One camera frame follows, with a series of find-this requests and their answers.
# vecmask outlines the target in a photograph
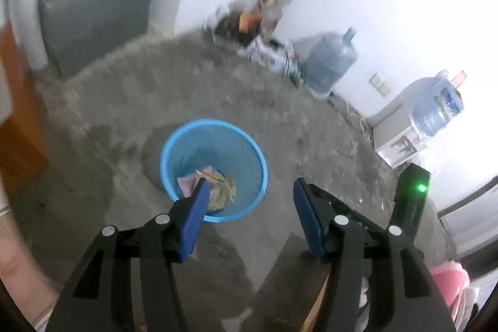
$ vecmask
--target gray floor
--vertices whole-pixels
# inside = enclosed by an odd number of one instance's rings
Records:
[[[395,174],[327,102],[212,45],[145,37],[62,81],[37,77],[50,166],[12,200],[42,269],[62,287],[105,224],[139,227],[167,212],[158,177],[168,135],[198,118],[250,134],[268,164],[266,196],[235,222],[206,223],[192,258],[176,266],[192,331],[298,330],[327,274],[302,252],[292,203],[304,176],[385,226]],[[417,245],[433,265],[454,253],[431,205]]]

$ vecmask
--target gray table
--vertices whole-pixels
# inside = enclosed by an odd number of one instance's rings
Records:
[[[146,33],[150,0],[40,0],[45,46],[69,77]]]

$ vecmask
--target wooden furniture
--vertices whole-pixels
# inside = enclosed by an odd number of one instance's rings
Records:
[[[12,114],[0,124],[0,173],[11,196],[48,165],[34,86],[27,60],[8,24],[0,30],[0,63],[12,99]]]

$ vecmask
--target electrical socket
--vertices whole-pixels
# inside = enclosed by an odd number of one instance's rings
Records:
[[[382,97],[386,97],[391,93],[391,88],[388,82],[381,79],[378,73],[375,73],[370,79],[369,84],[380,94]]]

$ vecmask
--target silver screw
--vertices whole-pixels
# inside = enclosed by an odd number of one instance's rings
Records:
[[[108,225],[107,227],[104,227],[102,229],[102,235],[104,236],[111,236],[114,234],[116,229],[112,225]]]
[[[399,228],[397,225],[391,225],[389,227],[389,232],[393,234],[394,236],[399,236],[402,234],[402,229]]]
[[[336,215],[334,217],[334,221],[338,225],[348,225],[349,222],[348,218],[345,215]]]
[[[165,225],[169,223],[169,215],[168,214],[159,214],[156,217],[156,223],[159,225]]]

